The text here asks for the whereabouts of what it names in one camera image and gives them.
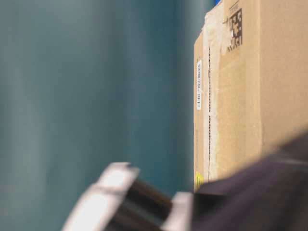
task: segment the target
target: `yellow label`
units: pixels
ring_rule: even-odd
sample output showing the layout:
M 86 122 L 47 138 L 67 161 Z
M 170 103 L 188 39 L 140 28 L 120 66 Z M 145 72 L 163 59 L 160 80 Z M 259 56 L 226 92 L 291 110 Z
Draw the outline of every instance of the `yellow label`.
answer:
M 200 185 L 202 185 L 203 183 L 204 183 L 203 176 L 199 172 L 196 172 L 195 187 L 194 187 L 195 191 L 198 190 Z

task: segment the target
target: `barcode label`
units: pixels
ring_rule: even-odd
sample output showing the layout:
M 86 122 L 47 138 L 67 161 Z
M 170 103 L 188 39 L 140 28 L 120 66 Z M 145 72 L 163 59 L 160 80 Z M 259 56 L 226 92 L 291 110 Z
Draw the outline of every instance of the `barcode label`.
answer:
M 197 62 L 197 110 L 201 110 L 202 60 Z

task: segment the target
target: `white plastic part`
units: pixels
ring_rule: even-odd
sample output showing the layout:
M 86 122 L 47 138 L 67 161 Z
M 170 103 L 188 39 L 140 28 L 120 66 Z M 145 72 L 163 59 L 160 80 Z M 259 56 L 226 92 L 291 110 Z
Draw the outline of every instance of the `white plastic part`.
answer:
M 80 197 L 62 231 L 102 231 L 138 176 L 129 163 L 112 163 Z
M 163 231 L 189 231 L 193 212 L 193 194 L 178 192 L 172 199 L 171 212 L 161 226 Z

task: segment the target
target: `qr code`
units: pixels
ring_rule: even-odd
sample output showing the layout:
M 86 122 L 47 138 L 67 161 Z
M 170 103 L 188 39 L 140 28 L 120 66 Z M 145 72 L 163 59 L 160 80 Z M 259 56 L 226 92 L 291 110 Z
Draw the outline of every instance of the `qr code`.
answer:
M 232 33 L 231 45 L 228 47 L 228 51 L 232 51 L 239 47 L 243 43 L 243 15 L 240 8 L 229 19 L 230 31 Z

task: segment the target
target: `corrugated cardboard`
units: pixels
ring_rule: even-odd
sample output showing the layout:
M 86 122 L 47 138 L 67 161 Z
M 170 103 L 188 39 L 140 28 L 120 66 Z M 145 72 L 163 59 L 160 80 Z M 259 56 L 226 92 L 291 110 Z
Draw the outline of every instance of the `corrugated cardboard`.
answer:
M 206 14 L 194 46 L 195 81 L 197 57 L 207 57 L 195 179 L 229 176 L 308 127 L 307 9 L 306 0 L 223 0 Z

